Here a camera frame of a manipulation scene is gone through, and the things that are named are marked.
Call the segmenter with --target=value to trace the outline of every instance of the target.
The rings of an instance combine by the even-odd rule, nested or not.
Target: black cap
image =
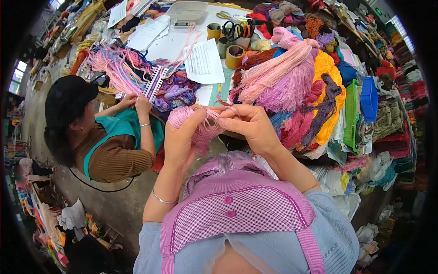
[[[62,129],[84,113],[85,106],[96,98],[99,88],[79,76],[69,75],[56,80],[46,97],[48,128]]]

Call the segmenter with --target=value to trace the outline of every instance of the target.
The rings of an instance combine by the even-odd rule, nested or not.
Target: dark hair
[[[55,160],[63,166],[73,167],[76,164],[73,150],[67,139],[67,128],[44,130],[44,140]]]
[[[14,173],[14,175],[16,175],[17,174],[17,172],[18,172],[18,168],[20,167],[20,164],[19,163],[14,163],[13,165],[12,165],[12,172]]]

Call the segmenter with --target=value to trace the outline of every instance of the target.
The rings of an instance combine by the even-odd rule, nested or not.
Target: hand
[[[136,99],[137,95],[135,93],[126,94],[118,105],[122,111],[125,111],[128,108],[134,107]]]
[[[138,95],[137,102],[135,103],[135,108],[137,109],[138,117],[147,116],[152,109],[152,104],[149,100],[143,96],[143,94]]]
[[[263,107],[246,104],[234,104],[233,107],[240,118],[227,109],[217,120],[221,127],[244,135],[250,148],[262,157],[283,148]]]
[[[195,158],[192,148],[192,136],[200,123],[205,121],[207,111],[195,110],[183,123],[181,128],[174,128],[169,122],[166,123],[164,135],[164,166],[179,172],[184,176]]]

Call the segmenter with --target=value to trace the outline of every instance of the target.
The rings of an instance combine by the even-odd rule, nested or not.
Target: apron
[[[155,153],[158,153],[164,142],[164,126],[154,116],[149,115],[151,129],[154,137]],[[96,122],[101,124],[105,129],[107,136],[100,140],[85,156],[84,159],[84,175],[90,180],[88,173],[88,165],[93,152],[109,138],[118,135],[131,135],[134,137],[134,150],[141,149],[141,132],[140,122],[138,121],[137,111],[131,108],[119,113],[115,117],[102,116],[97,117]]]
[[[162,222],[162,274],[174,273],[175,254],[186,244],[223,233],[264,231],[294,231],[310,273],[325,273],[310,228],[316,217],[312,206],[291,183],[270,178],[248,155],[210,158],[188,179],[184,197]]]

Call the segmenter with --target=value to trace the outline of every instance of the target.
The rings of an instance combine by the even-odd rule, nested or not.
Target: silver bracelet
[[[161,199],[158,198],[158,196],[155,194],[155,191],[154,191],[153,188],[152,188],[152,194],[155,196],[155,198],[157,198],[158,201],[160,201],[160,202],[162,202],[162,203],[165,203],[165,204],[168,204],[168,205],[171,205],[171,204],[173,204],[173,203],[175,203],[175,202],[178,202],[178,200],[179,200],[179,197],[178,197],[175,201],[173,201],[173,202],[166,202],[166,201],[164,201],[164,200],[161,200]]]

